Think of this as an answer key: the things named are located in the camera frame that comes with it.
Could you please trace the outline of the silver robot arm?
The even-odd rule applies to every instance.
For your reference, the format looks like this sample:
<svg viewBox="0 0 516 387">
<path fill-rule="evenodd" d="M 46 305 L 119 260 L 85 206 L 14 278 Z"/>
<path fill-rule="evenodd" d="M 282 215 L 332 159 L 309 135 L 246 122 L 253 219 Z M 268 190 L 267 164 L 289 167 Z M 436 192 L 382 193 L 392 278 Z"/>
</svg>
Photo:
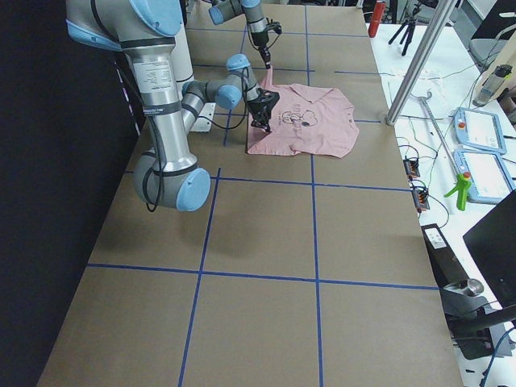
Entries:
<svg viewBox="0 0 516 387">
<path fill-rule="evenodd" d="M 244 54 L 227 60 L 223 79 L 179 81 L 175 67 L 189 56 L 181 53 L 187 42 L 178 1 L 68 1 L 66 12 L 73 40 L 121 52 L 130 65 L 152 137 L 135 167 L 136 193 L 149 210 L 198 210 L 209 195 L 210 174 L 198 166 L 187 136 L 205 104 L 231 110 L 244 102 L 252 126 L 269 131 L 278 93 L 260 87 Z"/>
<path fill-rule="evenodd" d="M 254 47 L 259 52 L 265 68 L 271 68 L 271 54 L 268 48 L 269 22 L 264 15 L 260 0 L 213 1 L 209 15 L 214 25 L 221 25 L 244 15 Z"/>
</svg>

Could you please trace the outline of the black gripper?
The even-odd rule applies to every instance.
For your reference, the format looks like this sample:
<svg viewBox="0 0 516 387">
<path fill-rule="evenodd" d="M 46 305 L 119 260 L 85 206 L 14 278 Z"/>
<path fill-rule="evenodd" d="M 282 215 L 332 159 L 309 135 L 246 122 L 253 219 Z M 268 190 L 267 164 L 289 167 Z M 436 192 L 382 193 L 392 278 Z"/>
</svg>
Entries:
<svg viewBox="0 0 516 387">
<path fill-rule="evenodd" d="M 260 99 L 255 101 L 248 101 L 248 110 L 252 116 L 251 127 L 260 129 L 264 133 L 270 133 L 271 127 L 269 124 L 269 114 L 266 102 Z"/>
<path fill-rule="evenodd" d="M 266 69 L 271 68 L 271 54 L 268 50 L 268 32 L 267 31 L 252 31 L 251 39 L 254 47 L 259 51 L 260 57 L 264 62 Z"/>
</svg>

